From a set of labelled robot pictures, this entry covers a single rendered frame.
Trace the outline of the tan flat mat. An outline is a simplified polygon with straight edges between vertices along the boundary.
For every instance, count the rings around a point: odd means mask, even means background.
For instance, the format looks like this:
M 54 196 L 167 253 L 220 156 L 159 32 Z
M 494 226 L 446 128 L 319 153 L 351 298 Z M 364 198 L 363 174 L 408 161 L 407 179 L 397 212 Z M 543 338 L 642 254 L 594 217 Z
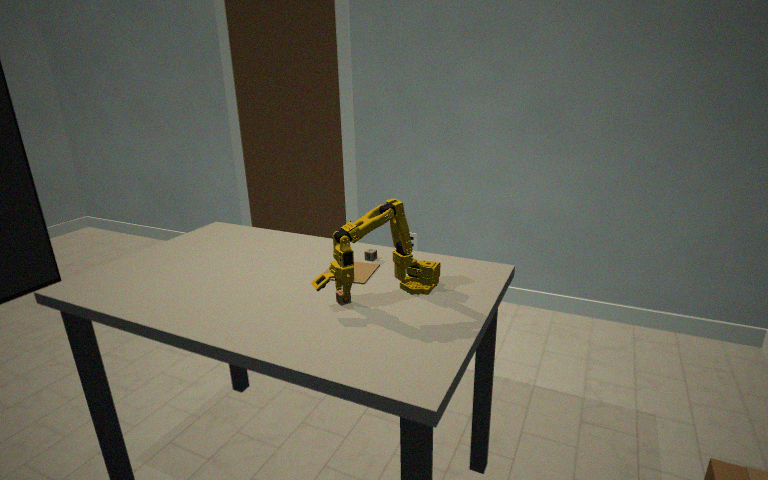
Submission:
M 353 283 L 365 284 L 372 274 L 377 270 L 380 264 L 364 263 L 354 261 L 354 281 Z M 331 273 L 330 267 L 324 272 Z

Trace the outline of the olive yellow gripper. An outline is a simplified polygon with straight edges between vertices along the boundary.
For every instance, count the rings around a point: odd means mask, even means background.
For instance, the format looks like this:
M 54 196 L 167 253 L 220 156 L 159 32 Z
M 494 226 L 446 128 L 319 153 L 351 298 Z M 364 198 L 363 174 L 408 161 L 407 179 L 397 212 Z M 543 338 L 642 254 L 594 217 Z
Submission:
M 326 286 L 329 280 L 331 280 L 330 278 L 335 278 L 336 290 L 341 290 L 343 286 L 344 300 L 347 301 L 354 281 L 354 265 L 342 268 L 336 260 L 331 261 L 330 264 L 331 273 L 320 274 L 313 282 L 311 282 L 311 285 L 319 291 Z

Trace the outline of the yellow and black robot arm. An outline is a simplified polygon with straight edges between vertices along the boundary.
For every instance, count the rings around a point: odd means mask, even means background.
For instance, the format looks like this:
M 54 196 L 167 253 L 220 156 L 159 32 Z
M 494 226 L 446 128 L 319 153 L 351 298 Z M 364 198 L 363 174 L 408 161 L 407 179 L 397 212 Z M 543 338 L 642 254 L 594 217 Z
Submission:
M 382 216 L 378 216 L 381 214 Z M 351 250 L 350 242 L 354 244 L 363 236 L 389 220 L 393 244 L 396 248 L 393 251 L 395 277 L 401 281 L 400 289 L 407 291 L 411 295 L 429 295 L 439 283 L 439 278 L 435 283 L 432 282 L 433 267 L 438 262 L 418 261 L 417 263 L 417 260 L 413 259 L 413 255 L 410 254 L 413 249 L 403 202 L 397 199 L 387 200 L 385 205 L 377 206 L 354 223 L 348 222 L 341 227 L 340 231 L 334 232 L 333 257 L 342 268 L 353 266 L 354 254 L 353 250 Z

